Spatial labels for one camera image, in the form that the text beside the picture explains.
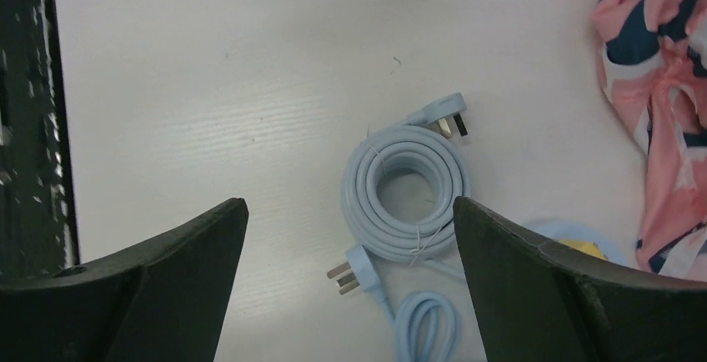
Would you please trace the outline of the round blue socket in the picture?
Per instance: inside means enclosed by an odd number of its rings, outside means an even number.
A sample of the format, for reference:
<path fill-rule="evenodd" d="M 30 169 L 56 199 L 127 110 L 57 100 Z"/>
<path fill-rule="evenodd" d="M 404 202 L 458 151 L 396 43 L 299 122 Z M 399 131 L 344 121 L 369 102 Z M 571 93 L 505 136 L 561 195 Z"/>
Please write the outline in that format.
<path fill-rule="evenodd" d="M 529 221 L 524 227 L 555 242 L 558 242 L 559 239 L 579 239 L 594 242 L 608 257 L 608 260 L 605 261 L 624 267 L 630 266 L 629 261 L 618 246 L 585 224 L 567 219 L 536 219 Z"/>

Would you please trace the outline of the pink patterned cloth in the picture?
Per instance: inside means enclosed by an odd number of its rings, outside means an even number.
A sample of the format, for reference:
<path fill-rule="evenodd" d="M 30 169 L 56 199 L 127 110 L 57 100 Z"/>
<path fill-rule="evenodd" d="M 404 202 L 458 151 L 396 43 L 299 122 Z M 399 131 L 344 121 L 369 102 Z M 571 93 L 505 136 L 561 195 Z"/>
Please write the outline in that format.
<path fill-rule="evenodd" d="M 647 161 L 638 265 L 706 278 L 706 0 L 599 0 L 597 74 Z"/>

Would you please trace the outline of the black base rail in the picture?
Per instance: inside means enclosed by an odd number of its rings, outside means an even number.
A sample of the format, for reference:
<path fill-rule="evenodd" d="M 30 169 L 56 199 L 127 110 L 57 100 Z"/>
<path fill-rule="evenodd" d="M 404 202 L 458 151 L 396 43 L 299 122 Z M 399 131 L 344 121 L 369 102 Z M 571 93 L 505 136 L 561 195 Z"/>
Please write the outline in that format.
<path fill-rule="evenodd" d="M 56 0 L 1 0 L 1 279 L 79 262 Z"/>

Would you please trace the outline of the yellow adapter on round socket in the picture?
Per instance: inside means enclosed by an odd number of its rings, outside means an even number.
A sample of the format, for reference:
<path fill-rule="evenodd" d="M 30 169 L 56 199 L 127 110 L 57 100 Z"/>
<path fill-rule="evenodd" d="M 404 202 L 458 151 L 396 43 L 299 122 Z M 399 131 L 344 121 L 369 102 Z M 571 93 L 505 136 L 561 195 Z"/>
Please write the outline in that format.
<path fill-rule="evenodd" d="M 559 239 L 558 242 L 581 253 L 593 256 L 597 259 L 608 260 L 608 257 L 594 242 L 583 241 L 579 239 Z"/>

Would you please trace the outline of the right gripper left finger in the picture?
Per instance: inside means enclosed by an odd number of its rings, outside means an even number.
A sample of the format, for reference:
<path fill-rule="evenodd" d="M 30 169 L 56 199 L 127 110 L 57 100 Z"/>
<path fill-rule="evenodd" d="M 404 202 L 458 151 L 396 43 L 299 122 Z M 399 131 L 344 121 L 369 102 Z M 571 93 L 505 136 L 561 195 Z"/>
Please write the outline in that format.
<path fill-rule="evenodd" d="M 1 286 L 4 361 L 211 361 L 248 224 L 243 199 L 114 254 Z"/>

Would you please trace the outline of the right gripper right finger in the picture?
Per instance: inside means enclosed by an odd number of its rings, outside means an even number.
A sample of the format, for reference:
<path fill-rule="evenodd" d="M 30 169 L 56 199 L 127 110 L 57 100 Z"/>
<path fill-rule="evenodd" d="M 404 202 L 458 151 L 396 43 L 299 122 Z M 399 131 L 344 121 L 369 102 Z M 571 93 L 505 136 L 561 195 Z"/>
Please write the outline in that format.
<path fill-rule="evenodd" d="M 705 360 L 705 283 L 583 254 L 465 197 L 454 228 L 488 360 Z"/>

